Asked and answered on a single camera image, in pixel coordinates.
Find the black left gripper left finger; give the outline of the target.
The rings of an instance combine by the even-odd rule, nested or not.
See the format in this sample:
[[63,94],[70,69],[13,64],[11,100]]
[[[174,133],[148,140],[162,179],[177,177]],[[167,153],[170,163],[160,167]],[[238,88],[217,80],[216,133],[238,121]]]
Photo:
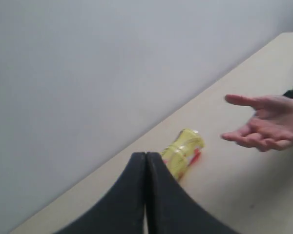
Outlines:
[[142,234],[146,154],[133,153],[108,192],[59,234]]

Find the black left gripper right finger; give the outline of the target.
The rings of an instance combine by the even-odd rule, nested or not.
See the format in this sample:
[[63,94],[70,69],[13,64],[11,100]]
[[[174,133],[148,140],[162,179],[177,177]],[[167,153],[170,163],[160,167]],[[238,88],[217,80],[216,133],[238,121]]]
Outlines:
[[146,154],[146,216],[150,234],[235,234],[178,184],[158,153]]

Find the person's open bare hand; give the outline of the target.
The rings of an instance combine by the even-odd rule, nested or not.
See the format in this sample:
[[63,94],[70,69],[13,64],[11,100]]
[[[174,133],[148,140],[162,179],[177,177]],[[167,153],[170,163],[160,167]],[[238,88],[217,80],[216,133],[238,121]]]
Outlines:
[[225,101],[251,107],[255,113],[241,128],[222,134],[222,139],[261,152],[282,151],[293,146],[293,99],[226,95]]

